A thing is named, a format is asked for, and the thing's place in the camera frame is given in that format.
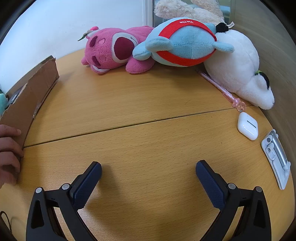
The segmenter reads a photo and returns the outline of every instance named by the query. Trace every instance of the cardboard box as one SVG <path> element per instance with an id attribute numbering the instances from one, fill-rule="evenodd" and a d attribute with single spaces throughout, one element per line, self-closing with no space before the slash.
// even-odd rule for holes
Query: cardboard box
<path id="1" fill-rule="evenodd" d="M 39 108 L 59 78 L 55 58 L 49 56 L 23 76 L 9 91 L 11 97 L 15 91 L 21 92 L 4 111 L 0 124 L 12 126 L 22 131 L 13 139 L 24 146 L 28 131 Z"/>

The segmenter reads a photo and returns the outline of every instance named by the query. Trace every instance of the light blue plush toy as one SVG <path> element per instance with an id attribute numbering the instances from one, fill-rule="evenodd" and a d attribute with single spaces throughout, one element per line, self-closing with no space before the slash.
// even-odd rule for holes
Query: light blue plush toy
<path id="1" fill-rule="evenodd" d="M 187 67 L 208 59 L 215 50 L 232 53 L 231 44 L 218 42 L 214 24 L 191 18 L 173 18 L 152 30 L 147 39 L 133 50 L 133 57 L 150 56 L 165 65 Z"/>
<path id="2" fill-rule="evenodd" d="M 0 117 L 3 115 L 6 105 L 7 105 L 7 98 L 5 97 L 4 94 L 0 94 Z"/>

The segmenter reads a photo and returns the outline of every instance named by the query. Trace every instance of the white wall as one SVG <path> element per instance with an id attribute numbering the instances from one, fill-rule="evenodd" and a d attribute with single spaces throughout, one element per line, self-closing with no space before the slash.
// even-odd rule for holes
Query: white wall
<path id="1" fill-rule="evenodd" d="M 93 26 L 145 25 L 143 5 L 145 0 L 37 0 L 0 45 L 0 89 L 6 93 L 49 55 L 60 58 L 84 48 L 86 41 L 77 40 Z"/>

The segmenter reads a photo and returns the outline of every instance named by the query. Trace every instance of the wooden table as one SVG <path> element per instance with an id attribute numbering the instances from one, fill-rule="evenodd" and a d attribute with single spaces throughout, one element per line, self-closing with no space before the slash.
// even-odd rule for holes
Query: wooden table
<path id="1" fill-rule="evenodd" d="M 259 126 L 250 141 L 237 130 L 239 112 L 193 68 L 157 65 L 142 75 L 119 68 L 98 76 L 74 62 L 80 55 L 57 61 L 61 79 L 31 127 L 18 184 L 0 189 L 0 209 L 19 241 L 36 187 L 72 182 L 92 161 L 103 175 L 79 213 L 98 240 L 198 241 L 218 213 L 195 175 L 202 159 L 239 188 L 261 186 L 272 240 L 281 238 L 294 216 L 293 180 L 285 190 L 277 186 L 260 146 L 271 126 L 259 108 L 247 108 Z"/>

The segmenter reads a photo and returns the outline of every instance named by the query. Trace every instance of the hand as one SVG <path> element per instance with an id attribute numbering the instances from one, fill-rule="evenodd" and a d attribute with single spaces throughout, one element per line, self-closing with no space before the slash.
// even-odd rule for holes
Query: hand
<path id="1" fill-rule="evenodd" d="M 23 157 L 24 152 L 11 137 L 20 134 L 19 129 L 0 125 L 0 188 L 4 183 L 16 184 L 16 173 L 20 172 L 18 157 Z"/>

